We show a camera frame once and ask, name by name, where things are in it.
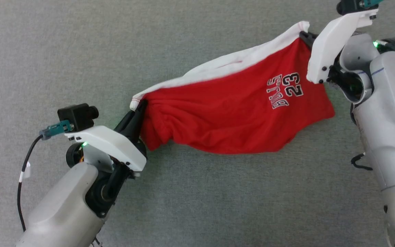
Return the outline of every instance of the wrinkled fabric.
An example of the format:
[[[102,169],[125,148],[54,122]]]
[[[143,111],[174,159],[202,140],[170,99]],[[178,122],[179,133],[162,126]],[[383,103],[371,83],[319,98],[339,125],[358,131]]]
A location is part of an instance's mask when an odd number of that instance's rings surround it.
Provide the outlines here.
[[[211,153],[276,152],[304,127],[334,116],[324,86],[306,80],[309,57],[296,38],[238,72],[145,93],[141,138],[150,150],[172,139]],[[185,77],[236,63],[198,66]]]

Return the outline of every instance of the teal connector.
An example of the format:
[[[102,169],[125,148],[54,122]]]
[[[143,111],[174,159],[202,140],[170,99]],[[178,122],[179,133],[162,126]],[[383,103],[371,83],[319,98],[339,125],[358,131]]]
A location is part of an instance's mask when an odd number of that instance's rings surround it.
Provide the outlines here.
[[[364,0],[364,8],[371,8],[374,5],[379,4],[380,2],[382,2],[383,0]]]
[[[74,125],[72,125],[68,120],[63,120],[55,125],[50,125],[46,129],[39,131],[39,134],[42,135],[42,140],[48,140],[52,136],[56,136],[60,133],[65,133],[72,131],[74,129]]]

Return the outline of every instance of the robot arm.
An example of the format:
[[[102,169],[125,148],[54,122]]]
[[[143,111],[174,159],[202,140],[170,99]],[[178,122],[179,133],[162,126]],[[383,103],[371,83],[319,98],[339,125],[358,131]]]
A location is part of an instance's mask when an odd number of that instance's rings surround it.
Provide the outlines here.
[[[67,153],[72,168],[30,214],[16,247],[87,247],[94,242],[124,181],[146,164],[145,146],[138,141],[146,106],[142,101],[114,131],[92,127],[92,117],[81,114],[86,104],[58,111],[67,126],[65,136],[77,142]],[[42,134],[49,138],[53,131],[52,126]]]
[[[395,39],[373,44],[370,35],[355,33],[371,25],[378,11],[372,3],[378,2],[340,2],[338,12],[345,15],[313,42],[307,79],[336,83],[351,102],[384,201],[387,241],[395,247]]]

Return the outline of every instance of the blue line marking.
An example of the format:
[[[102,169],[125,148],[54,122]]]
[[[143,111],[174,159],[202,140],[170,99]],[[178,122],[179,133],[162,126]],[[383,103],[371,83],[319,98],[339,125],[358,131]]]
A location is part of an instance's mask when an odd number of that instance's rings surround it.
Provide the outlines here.
[[[382,70],[384,70],[384,68],[382,68],[382,69],[379,69],[379,70],[376,70],[374,73],[372,73],[371,75],[375,75],[375,74],[377,74],[377,73],[379,73],[379,72],[381,72]]]

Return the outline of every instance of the cable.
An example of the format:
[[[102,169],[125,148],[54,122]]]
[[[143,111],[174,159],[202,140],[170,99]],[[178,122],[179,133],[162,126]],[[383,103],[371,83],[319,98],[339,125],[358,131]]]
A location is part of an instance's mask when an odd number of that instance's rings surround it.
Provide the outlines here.
[[[356,168],[360,168],[360,169],[364,169],[364,170],[373,170],[371,167],[366,167],[366,166],[360,166],[358,164],[356,164],[356,161],[360,160],[362,157],[365,156],[365,153],[359,153],[358,155],[354,156],[351,159],[351,164],[356,167]]]
[[[21,211],[21,188],[22,188],[22,178],[24,177],[24,172],[25,168],[27,167],[27,162],[30,158],[30,155],[33,151],[34,146],[36,145],[37,142],[39,142],[40,139],[42,139],[42,135],[39,135],[32,143],[30,146],[30,149],[28,150],[27,156],[25,157],[24,164],[22,165],[21,169],[21,175],[19,176],[19,184],[17,185],[17,212],[19,213],[19,219],[21,220],[21,225],[22,225],[22,230],[25,232],[25,222],[24,218],[22,217],[22,211]]]
[[[94,241],[91,243],[91,245],[93,247],[95,247],[94,242],[97,243],[97,246],[102,247],[103,243],[101,243],[102,245],[100,245],[100,241],[97,239],[97,236],[95,236]]]

